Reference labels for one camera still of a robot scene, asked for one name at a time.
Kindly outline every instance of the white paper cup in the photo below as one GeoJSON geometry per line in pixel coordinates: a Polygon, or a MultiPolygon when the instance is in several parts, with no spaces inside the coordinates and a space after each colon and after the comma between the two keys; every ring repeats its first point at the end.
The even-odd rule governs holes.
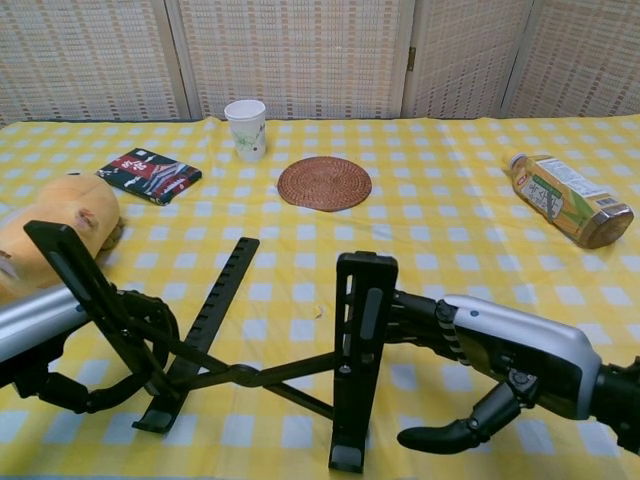
{"type": "Polygon", "coordinates": [[[266,151],[266,111],[264,103],[259,100],[238,100],[224,109],[236,152],[243,160],[255,162],[260,160],[266,151]]]}

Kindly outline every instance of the yellow checkered tablecloth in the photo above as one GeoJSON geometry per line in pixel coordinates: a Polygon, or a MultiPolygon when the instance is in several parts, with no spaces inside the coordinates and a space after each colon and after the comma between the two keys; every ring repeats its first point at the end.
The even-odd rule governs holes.
{"type": "MultiPolygon", "coordinates": [[[[240,161],[225,123],[16,123],[0,131],[0,215],[70,171],[93,172],[134,147],[204,176],[165,207],[119,192],[126,221],[100,257],[120,288],[162,297],[186,333],[238,237],[261,240],[212,353],[267,367],[333,345],[335,262],[373,250],[399,262],[398,288],[471,294],[583,329],[605,363],[640,354],[640,222],[614,245],[573,245],[513,193],[506,145],[566,160],[640,212],[640,116],[474,121],[269,121],[267,156],[240,161]],[[361,205],[323,213],[282,202],[290,163],[336,155],[373,181],[361,205]]],[[[97,329],[68,342],[55,369],[91,388],[126,373],[97,329]]],[[[293,385],[329,403],[332,376],[293,385]]],[[[527,410],[480,448],[456,456],[400,447],[413,425],[468,415],[493,382],[412,345],[388,345],[363,478],[610,479],[640,477],[640,459],[592,421],[527,410]]],[[[0,474],[47,476],[346,478],[327,468],[331,423],[264,389],[221,385],[190,394],[165,437],[130,427],[140,392],[109,411],[75,415],[0,391],[0,474]]]]}

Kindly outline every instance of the stuffed toy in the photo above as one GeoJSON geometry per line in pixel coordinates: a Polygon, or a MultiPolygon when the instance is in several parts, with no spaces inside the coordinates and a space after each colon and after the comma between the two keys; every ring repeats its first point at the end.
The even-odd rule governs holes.
{"type": "Polygon", "coordinates": [[[71,174],[49,182],[33,204],[0,227],[0,305],[60,282],[24,231],[31,220],[73,227],[94,258],[115,246],[123,228],[118,200],[97,175],[71,174]]]}

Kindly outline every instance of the woven coaster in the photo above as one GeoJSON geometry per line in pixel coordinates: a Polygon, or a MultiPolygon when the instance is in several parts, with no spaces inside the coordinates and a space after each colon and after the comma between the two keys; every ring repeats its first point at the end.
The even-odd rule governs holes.
{"type": "Polygon", "coordinates": [[[348,160],[310,157],[289,165],[282,172],[278,192],[292,205],[337,212],[367,198],[371,193],[371,178],[348,160]]]}

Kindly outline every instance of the dark book cover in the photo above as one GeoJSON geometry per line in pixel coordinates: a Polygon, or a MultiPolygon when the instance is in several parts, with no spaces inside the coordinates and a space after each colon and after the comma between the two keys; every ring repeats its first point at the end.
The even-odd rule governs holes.
{"type": "Polygon", "coordinates": [[[114,187],[158,205],[167,205],[173,197],[202,178],[202,172],[197,168],[144,148],[134,148],[96,174],[114,187]]]}

